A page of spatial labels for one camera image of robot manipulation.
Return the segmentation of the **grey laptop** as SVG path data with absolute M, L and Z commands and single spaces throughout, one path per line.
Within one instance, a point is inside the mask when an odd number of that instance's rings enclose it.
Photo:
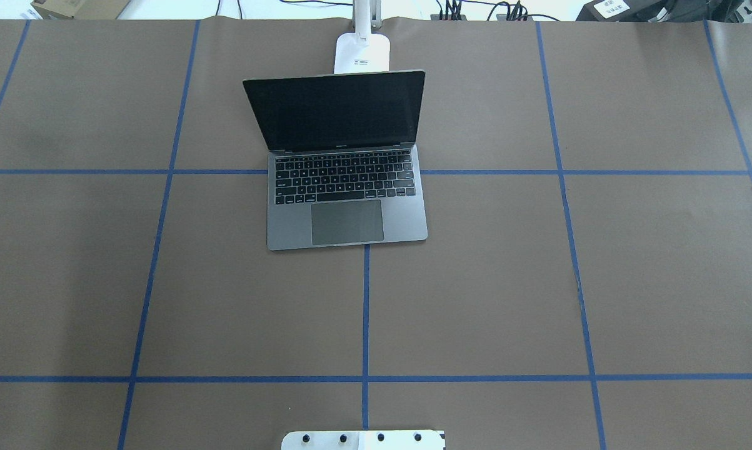
M 268 151 L 271 251 L 424 241 L 423 69 L 245 79 Z

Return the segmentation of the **white desk lamp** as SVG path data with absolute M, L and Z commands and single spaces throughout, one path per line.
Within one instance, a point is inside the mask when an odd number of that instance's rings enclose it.
M 353 2 L 353 31 L 336 40 L 333 74 L 389 71 L 390 40 L 377 32 L 382 24 L 381 4 Z

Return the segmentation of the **black power adapter box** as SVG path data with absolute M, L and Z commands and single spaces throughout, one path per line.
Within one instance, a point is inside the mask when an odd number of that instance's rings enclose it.
M 668 1 L 590 1 L 576 22 L 650 22 L 666 9 Z

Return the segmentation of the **brown cardboard box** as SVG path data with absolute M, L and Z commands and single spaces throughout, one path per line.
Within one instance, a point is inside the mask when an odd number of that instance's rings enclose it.
M 115 20 L 130 1 L 32 1 L 44 19 Z

